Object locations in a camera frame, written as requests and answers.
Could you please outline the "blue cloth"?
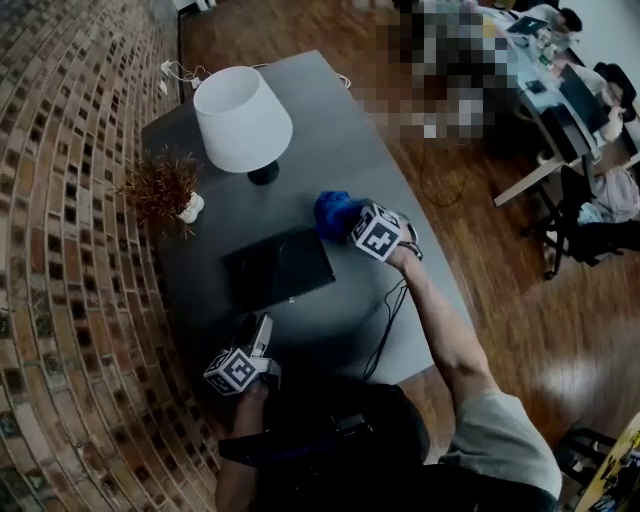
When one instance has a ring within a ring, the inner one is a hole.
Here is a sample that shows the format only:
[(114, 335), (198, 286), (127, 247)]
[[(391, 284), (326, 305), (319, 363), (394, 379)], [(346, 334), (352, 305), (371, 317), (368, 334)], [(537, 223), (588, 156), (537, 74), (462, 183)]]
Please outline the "blue cloth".
[(325, 191), (314, 205), (315, 229), (328, 241), (346, 243), (368, 199), (353, 199), (346, 191)]

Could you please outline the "pink backpack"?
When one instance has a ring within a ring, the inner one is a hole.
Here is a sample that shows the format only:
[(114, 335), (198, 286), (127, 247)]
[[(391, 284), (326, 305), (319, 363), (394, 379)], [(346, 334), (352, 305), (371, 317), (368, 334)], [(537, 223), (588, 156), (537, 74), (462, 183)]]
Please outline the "pink backpack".
[(604, 223), (623, 223), (640, 215), (640, 188), (632, 172), (611, 168), (596, 178), (592, 204)]

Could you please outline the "black metal stool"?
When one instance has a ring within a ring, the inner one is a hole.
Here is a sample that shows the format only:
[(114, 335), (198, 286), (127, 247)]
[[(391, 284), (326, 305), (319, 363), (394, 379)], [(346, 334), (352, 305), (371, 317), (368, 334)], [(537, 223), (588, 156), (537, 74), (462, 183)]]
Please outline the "black metal stool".
[(554, 456), (562, 473), (586, 487), (615, 443), (614, 438), (577, 422), (564, 434)]

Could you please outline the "black office chair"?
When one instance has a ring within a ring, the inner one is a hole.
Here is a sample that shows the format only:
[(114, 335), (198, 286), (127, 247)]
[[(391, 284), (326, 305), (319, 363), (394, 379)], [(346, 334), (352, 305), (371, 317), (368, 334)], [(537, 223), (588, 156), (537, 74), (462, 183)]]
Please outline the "black office chair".
[(548, 214), (524, 227), (524, 237), (537, 237), (552, 258), (544, 279), (549, 281), (559, 272), (564, 257), (591, 267), (610, 255), (625, 250), (640, 253), (640, 215), (623, 223), (593, 223), (580, 226), (577, 217), (583, 203), (592, 204), (595, 182), (569, 166), (560, 171), (561, 199), (555, 203), (541, 186), (535, 188)]

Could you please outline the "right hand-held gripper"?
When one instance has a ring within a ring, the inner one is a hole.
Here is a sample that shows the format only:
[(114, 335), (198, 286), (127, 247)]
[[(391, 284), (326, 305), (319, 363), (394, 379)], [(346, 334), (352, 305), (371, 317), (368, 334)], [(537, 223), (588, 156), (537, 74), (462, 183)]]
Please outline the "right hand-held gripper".
[(419, 237), (409, 219), (375, 203), (366, 203), (358, 222), (348, 236), (348, 242), (368, 256), (386, 261), (398, 247), (404, 247), (423, 259)]

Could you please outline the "person's torso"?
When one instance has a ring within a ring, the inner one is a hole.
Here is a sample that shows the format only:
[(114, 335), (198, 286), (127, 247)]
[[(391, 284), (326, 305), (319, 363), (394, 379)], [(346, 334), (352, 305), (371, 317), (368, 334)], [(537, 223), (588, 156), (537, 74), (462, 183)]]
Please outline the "person's torso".
[(396, 385), (338, 379), (268, 395), (261, 433), (222, 443), (258, 470), (248, 512), (554, 512), (562, 478), (521, 401), (488, 390), (454, 407), (444, 455)]

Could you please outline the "person's right forearm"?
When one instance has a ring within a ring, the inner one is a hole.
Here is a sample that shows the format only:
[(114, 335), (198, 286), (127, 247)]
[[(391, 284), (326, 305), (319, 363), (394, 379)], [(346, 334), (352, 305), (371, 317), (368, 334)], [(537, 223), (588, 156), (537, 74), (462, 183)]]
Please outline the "person's right forearm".
[(424, 331), (434, 364), (451, 394), (454, 407), (498, 385), (475, 332), (453, 308), (406, 247), (396, 248), (388, 263), (403, 276)]

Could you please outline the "yellow printed board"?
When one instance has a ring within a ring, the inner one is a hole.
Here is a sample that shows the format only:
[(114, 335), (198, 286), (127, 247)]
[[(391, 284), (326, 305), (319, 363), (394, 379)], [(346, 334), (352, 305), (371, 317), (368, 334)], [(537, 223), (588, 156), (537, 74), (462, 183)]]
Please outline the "yellow printed board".
[(640, 490), (640, 412), (625, 427), (574, 512), (624, 512)]

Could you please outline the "white office desk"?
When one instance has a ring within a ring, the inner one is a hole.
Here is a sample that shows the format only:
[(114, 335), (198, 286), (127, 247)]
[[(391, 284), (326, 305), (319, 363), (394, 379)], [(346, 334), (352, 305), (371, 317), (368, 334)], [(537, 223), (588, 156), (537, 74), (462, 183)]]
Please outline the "white office desk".
[[(526, 107), (532, 115), (530, 120), (538, 125), (550, 150), (549, 158), (539, 163), (535, 170), (494, 199), (494, 203), (497, 206), (501, 206), (564, 165), (572, 167), (579, 162), (591, 162), (591, 160), (600, 156), (601, 149), (608, 143), (604, 143), (602, 146), (599, 145), (597, 139), (599, 131), (591, 134), (561, 93), (560, 74), (565, 66), (570, 65), (572, 67), (572, 64), (576, 63), (556, 58), (556, 47), (551, 40), (551, 33), (547, 30), (549, 27), (547, 26), (539, 30), (535, 35), (530, 36), (510, 34), (507, 32), (507, 28), (511, 24), (523, 16), (532, 16), (528, 12), (512, 14), (499, 9), (484, 7), (480, 11), (484, 16), (483, 27), (487, 30), (492, 29), (496, 36), (503, 37), (506, 40), (508, 45), (508, 71), (517, 81), (519, 90), (518, 102)], [(546, 87), (546, 91), (540, 94), (528, 91), (526, 83), (532, 80), (541, 81)], [(548, 107), (559, 104), (565, 105), (569, 110), (591, 149), (590, 153), (570, 164), (563, 160), (541, 121), (541, 114)]]

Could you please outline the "person's left forearm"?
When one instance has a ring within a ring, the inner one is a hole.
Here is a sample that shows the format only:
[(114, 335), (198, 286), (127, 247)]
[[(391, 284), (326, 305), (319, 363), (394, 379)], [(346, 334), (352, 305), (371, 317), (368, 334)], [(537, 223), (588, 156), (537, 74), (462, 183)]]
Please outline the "person's left forearm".
[[(235, 414), (232, 438), (261, 433), (268, 386), (255, 381), (242, 394)], [(254, 501), (258, 470), (239, 462), (224, 459), (216, 488), (217, 512), (248, 512)]]

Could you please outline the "black laptop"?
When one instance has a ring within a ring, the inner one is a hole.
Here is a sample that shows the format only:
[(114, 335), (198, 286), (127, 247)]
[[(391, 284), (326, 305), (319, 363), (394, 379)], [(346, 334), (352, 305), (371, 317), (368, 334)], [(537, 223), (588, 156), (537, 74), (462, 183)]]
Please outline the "black laptop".
[(574, 69), (567, 65), (560, 74), (560, 91), (576, 111), (591, 134), (599, 131), (608, 122), (605, 109), (589, 90)]

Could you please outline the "black computer case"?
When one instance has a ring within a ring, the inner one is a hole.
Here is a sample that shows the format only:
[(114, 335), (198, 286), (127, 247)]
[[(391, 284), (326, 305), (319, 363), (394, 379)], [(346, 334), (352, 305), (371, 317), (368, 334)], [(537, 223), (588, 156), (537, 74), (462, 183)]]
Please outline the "black computer case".
[(567, 164), (591, 152), (588, 142), (565, 105), (548, 107), (541, 114), (541, 121)]

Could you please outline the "silver laptop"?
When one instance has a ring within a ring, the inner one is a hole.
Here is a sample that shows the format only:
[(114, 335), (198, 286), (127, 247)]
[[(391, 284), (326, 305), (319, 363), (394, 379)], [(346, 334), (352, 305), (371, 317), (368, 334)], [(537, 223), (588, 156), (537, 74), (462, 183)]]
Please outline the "silver laptop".
[(546, 28), (547, 26), (547, 21), (530, 16), (523, 16), (511, 24), (507, 28), (507, 32), (510, 34), (530, 36), (535, 35), (539, 30)]

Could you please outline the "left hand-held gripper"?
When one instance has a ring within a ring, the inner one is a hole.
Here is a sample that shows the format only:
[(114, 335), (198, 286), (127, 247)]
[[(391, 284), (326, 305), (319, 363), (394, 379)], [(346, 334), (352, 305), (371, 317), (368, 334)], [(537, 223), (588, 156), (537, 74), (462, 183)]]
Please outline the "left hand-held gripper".
[(236, 348), (220, 352), (203, 374), (203, 378), (222, 396), (243, 393), (254, 381), (265, 377), (277, 388), (281, 384), (281, 368), (271, 358), (263, 357), (271, 340), (273, 319), (269, 313), (260, 318), (246, 315), (239, 328), (239, 345), (250, 346), (250, 355)]

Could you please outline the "white table lamp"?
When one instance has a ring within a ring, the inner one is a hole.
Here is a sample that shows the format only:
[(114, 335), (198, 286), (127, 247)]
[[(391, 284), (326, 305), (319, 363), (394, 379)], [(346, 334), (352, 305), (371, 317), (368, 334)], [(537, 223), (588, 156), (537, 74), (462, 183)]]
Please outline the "white table lamp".
[(257, 69), (236, 66), (210, 75), (195, 90), (193, 106), (214, 166), (246, 174), (258, 186), (277, 179), (293, 123)]

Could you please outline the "orange plant in white pot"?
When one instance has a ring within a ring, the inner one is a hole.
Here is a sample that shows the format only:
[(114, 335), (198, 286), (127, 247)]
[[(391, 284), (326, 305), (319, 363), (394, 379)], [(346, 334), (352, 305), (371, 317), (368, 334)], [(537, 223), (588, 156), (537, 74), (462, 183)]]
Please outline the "orange plant in white pot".
[(114, 190), (132, 211), (140, 228), (154, 236), (188, 238), (193, 230), (181, 215), (197, 192), (203, 165), (191, 154), (179, 156), (165, 146), (157, 155), (147, 152), (123, 184)]

